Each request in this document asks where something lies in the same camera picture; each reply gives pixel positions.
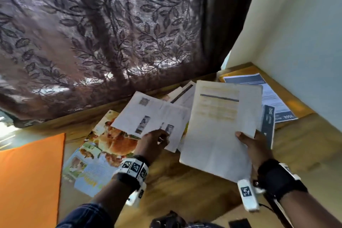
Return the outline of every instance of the leaf pattern curtain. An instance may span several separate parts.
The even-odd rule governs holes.
[[[218,70],[211,1],[1,0],[0,108],[29,125]]]

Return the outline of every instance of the forearm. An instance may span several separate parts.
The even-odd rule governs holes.
[[[91,200],[91,203],[100,204],[115,223],[131,192],[131,187],[118,181],[114,176],[108,185]]]
[[[342,224],[309,193],[292,191],[280,204],[294,228],[342,228]]]

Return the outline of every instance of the wooden table surface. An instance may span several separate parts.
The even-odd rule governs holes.
[[[234,74],[246,73],[246,70]],[[301,118],[285,124],[277,124],[274,139],[274,155],[287,163],[293,171],[307,170],[335,153],[342,151],[342,134],[322,117],[314,113],[293,95],[270,79],[264,72],[263,77],[284,100],[291,98],[293,105],[301,110]],[[216,75],[203,79],[214,80]],[[149,92],[160,97],[178,85]],[[17,130],[9,135],[4,149],[14,148],[59,133],[66,133],[64,161],[81,145],[84,138],[96,123],[109,110],[120,112],[127,101],[121,100],[100,107],[87,109],[39,125]],[[139,209],[124,207],[116,227],[148,227],[151,220],[173,210],[187,221],[214,220],[241,204],[237,185],[212,174],[182,165],[179,153],[164,150],[151,166],[146,179],[145,192]],[[58,219],[64,218],[71,210],[90,197],[74,189],[62,179]]]

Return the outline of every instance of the blue sleeve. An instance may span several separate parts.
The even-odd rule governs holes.
[[[73,210],[56,228],[113,228],[109,214],[98,204],[83,204]]]

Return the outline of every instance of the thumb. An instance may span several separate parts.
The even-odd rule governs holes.
[[[254,140],[246,136],[244,133],[240,131],[235,132],[235,136],[243,143],[246,144],[247,146],[250,146]]]

